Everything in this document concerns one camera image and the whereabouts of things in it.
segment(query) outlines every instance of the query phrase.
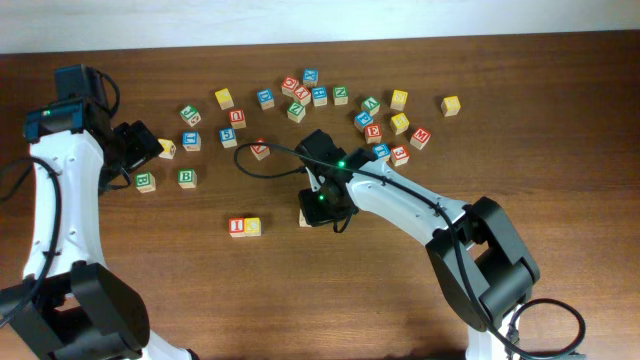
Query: white wall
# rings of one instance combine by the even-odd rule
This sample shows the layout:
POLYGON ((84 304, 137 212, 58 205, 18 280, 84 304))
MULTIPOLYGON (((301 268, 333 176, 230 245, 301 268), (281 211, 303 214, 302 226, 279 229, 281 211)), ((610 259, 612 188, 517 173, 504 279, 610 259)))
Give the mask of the white wall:
POLYGON ((0 53, 640 27, 640 0, 0 0, 0 53))

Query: blue block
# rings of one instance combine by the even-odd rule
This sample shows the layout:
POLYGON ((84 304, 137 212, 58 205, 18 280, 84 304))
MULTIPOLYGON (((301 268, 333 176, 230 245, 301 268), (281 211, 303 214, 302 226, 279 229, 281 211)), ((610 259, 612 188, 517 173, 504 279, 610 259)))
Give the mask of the blue block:
POLYGON ((304 75, 302 75, 302 80, 318 81, 318 70, 316 70, 316 69, 304 69, 304 75))
POLYGON ((220 141, 229 141, 236 138, 236 133, 233 128, 220 130, 220 141))
POLYGON ((258 100, 263 103, 269 100, 273 100, 273 93, 271 89, 264 89, 262 91, 258 91, 258 100))
POLYGON ((387 144, 384 144, 384 143, 374 146, 372 150, 373 150, 373 153, 376 154, 378 159, 382 157, 391 156, 391 151, 389 150, 389 147, 387 146, 387 144))
POLYGON ((356 116, 356 121, 358 122, 358 124, 360 124, 362 127, 365 127, 369 124, 371 124, 373 122, 373 117, 371 115, 369 115, 368 112, 363 111, 360 114, 358 114, 356 116))
POLYGON ((327 97, 327 89, 324 86, 319 86, 317 88, 311 89, 311 96, 313 96, 314 100, 322 99, 327 97))
POLYGON ((198 133, 187 131, 182 134, 182 145, 198 145, 198 133))

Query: wooden table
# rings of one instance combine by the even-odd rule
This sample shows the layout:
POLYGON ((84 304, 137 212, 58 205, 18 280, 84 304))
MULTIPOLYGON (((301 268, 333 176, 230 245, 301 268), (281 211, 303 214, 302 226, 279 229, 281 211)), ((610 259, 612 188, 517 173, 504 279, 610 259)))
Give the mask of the wooden table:
MULTIPOLYGON (((422 246, 380 218, 357 215, 345 234, 299 228, 297 193, 306 176, 264 181, 241 174, 213 92, 228 87, 248 127, 239 142, 264 137, 295 146, 315 129, 348 152, 363 146, 353 126, 357 100, 382 99, 384 141, 393 89, 409 92, 412 126, 433 136, 398 171, 448 197, 487 195, 507 211, 542 271, 535 297, 578 308, 588 322, 581 347, 593 359, 637 358, 640 345, 640 33, 491 36, 106 51, 0 57, 0 163, 25 155, 28 111, 56 97, 54 69, 85 63, 122 90, 120 122, 143 120, 179 147, 173 160, 144 167, 157 191, 100 198, 100 229, 110 269, 146 302, 152 327, 202 359, 380 359, 463 350, 466 326, 445 302, 422 246), (300 124, 286 117, 286 75, 320 70, 320 83, 346 85, 347 106, 307 106, 300 124), (256 99, 271 88, 276 106, 256 99), (460 113, 439 102, 458 95, 460 113), (203 149, 186 153, 190 128, 178 110, 203 115, 194 130, 203 149), (182 190, 180 168, 200 183, 182 190), (264 235, 233 239, 227 220, 259 216, 264 235)), ((299 166, 272 154, 255 171, 299 166)), ((8 189, 6 182, 3 189, 8 189)), ((33 187, 0 209, 0 287, 20 281, 33 228, 33 187)), ((540 307, 522 319, 527 349, 564 346, 575 321, 540 307)), ((10 329, 0 358, 30 359, 10 329)))

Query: brown tabletop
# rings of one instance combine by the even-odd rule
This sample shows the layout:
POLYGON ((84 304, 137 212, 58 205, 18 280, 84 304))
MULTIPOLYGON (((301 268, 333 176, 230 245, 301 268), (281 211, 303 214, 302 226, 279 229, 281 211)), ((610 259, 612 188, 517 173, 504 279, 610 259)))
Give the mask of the brown tabletop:
MULTIPOLYGON (((143 297, 152 328, 202 359, 380 359, 466 347, 466 325, 445 302, 424 248, 385 220, 361 213, 348 230, 298 226, 299 190, 308 178, 243 175, 217 130, 228 127, 214 91, 229 88, 247 128, 240 143, 264 137, 293 147, 315 129, 350 152, 364 146, 353 126, 359 101, 381 100, 383 140, 407 144, 389 128, 390 94, 409 92, 412 127, 433 134, 409 147, 400 174, 447 197, 486 195, 507 211, 540 266, 534 297, 579 309, 588 323, 582 352, 593 359, 640 352, 640 33, 459 37, 419 40, 207 47, 0 56, 0 163, 27 154, 27 112, 55 100, 53 71, 84 63, 122 91, 113 125, 143 120, 178 145, 173 160, 145 165, 158 183, 100 198, 100 230, 111 271, 143 297), (349 104, 307 106, 287 119, 280 84, 319 69, 320 84, 349 88, 349 104), (275 108, 256 92, 270 88, 275 108), (443 96, 462 110, 444 118, 443 96), (202 151, 184 151, 191 128, 178 111, 194 105, 202 151), (182 190, 181 168, 199 184, 182 190), (231 238, 230 217, 258 216, 264 235, 231 238)), ((300 165, 271 154, 255 171, 300 165)), ((8 190, 9 179, 3 184, 8 190)), ((31 184, 0 208, 0 288, 21 280, 33 230, 31 184)), ((568 344, 575 321, 540 307, 522 318, 521 345, 568 344)), ((31 359, 10 328, 0 358, 31 359)))

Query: toy block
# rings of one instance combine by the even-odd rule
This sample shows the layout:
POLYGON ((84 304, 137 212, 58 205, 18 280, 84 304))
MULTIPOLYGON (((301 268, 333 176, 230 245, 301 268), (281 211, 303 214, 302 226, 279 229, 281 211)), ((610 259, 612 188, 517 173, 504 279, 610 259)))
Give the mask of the toy block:
POLYGON ((376 154, 376 157, 378 157, 378 159, 384 159, 384 161, 389 161, 389 158, 391 157, 391 150, 389 150, 389 147, 387 146, 387 144, 380 144, 380 145, 376 145, 373 147, 373 153, 376 154))
POLYGON ((282 82, 282 93, 286 96, 293 96, 293 91, 298 88, 298 85, 300 85, 298 79, 287 76, 282 82))
POLYGON ((141 193, 156 190, 156 178, 150 172, 136 175, 136 189, 141 193))
POLYGON ((442 100, 440 108, 442 108, 444 116, 456 115, 460 111, 460 100, 458 100, 457 96, 446 97, 442 100))
POLYGON ((333 88, 333 104, 346 105, 349 103, 349 89, 346 86, 336 86, 333 88))
POLYGON ((228 108, 233 107, 233 99, 231 98, 229 89, 225 88, 216 91, 216 99, 218 99, 218 103, 220 104, 220 108, 222 110, 227 110, 228 108))
POLYGON ((373 96, 369 96, 362 102, 360 110, 366 111, 369 115, 373 116, 380 110, 380 102, 374 99, 373 96))
POLYGON ((324 86, 311 89, 311 95, 313 97, 313 106, 327 105, 327 88, 324 86))
POLYGON ((391 162, 394 166, 406 164, 409 161, 409 150, 404 145, 396 146, 391 149, 391 162))
POLYGON ((355 120, 353 120, 353 125, 360 130, 360 132, 364 132, 364 127, 371 124, 373 122, 373 118, 371 115, 367 114, 366 111, 361 112, 356 115, 355 120))
POLYGON ((298 223, 300 224, 300 227, 311 227, 311 225, 307 223, 307 219, 304 218, 302 209, 300 209, 300 216, 298 217, 298 223))
POLYGON ((244 219, 244 236, 260 236, 262 235, 262 226, 260 218, 244 219))
POLYGON ((245 237, 244 218, 229 219, 229 235, 231 237, 245 237))
POLYGON ((302 84, 304 86, 318 86, 318 70, 304 69, 302 75, 302 84))
POLYGON ((176 154, 176 145, 171 140, 167 139, 158 139, 160 145, 162 145, 162 152, 160 153, 161 158, 163 159, 173 159, 173 156, 176 154))
POLYGON ((427 142, 431 138, 431 133, 423 128, 419 128, 416 132, 411 136, 411 140, 409 143, 418 148, 418 150, 422 150, 422 148, 427 145, 427 142))
POLYGON ((195 131, 187 131, 182 134, 182 146, 187 151, 200 151, 202 140, 200 134, 195 131))
POLYGON ((409 128, 409 119, 407 119, 407 116, 404 113, 400 113, 391 117, 389 125, 391 126, 391 130, 393 130, 394 134, 402 134, 409 128))
POLYGON ((369 124, 364 127, 364 139, 367 144, 376 144, 382 140, 382 127, 378 124, 369 124))
POLYGON ((180 117, 191 127, 202 120, 202 117, 198 113, 198 110, 196 110, 196 108, 191 105, 187 105, 187 107, 180 111, 180 117))
POLYGON ((304 86, 298 87, 293 92, 293 101, 302 106, 307 106, 307 104, 311 102, 311 93, 309 92, 309 89, 304 86))
POLYGON ((198 175, 193 169, 182 169, 178 171, 178 185, 183 189, 193 189, 198 184, 198 175))
POLYGON ((234 129, 244 129, 247 127, 247 121, 244 117, 244 111, 231 110, 229 111, 229 122, 234 129))
POLYGON ((393 110, 402 111, 404 110, 404 105, 407 103, 407 98, 409 97, 409 93, 406 91, 393 90, 393 96, 391 97, 391 108, 393 110))
POLYGON ((302 118, 306 114, 307 111, 305 110, 304 106, 298 103, 291 104, 291 106, 289 106, 289 110, 287 110, 287 116, 289 117, 289 119, 297 123, 300 123, 300 121, 302 121, 302 118))
POLYGON ((222 142, 222 146, 224 146, 225 148, 238 145, 238 141, 236 140, 236 132, 233 131, 233 128, 222 129, 219 133, 220 141, 222 142))
POLYGON ((262 110, 267 110, 275 106, 271 89, 258 91, 258 101, 260 101, 260 107, 262 108, 262 110))
MULTIPOLYGON (((256 140, 256 142, 264 142, 264 139, 260 138, 256 140)), ((252 145, 251 152, 253 153, 253 155, 255 155, 256 159, 258 160, 262 160, 267 156, 269 156, 269 154, 271 154, 271 152, 269 151, 269 147, 264 145, 252 145)))

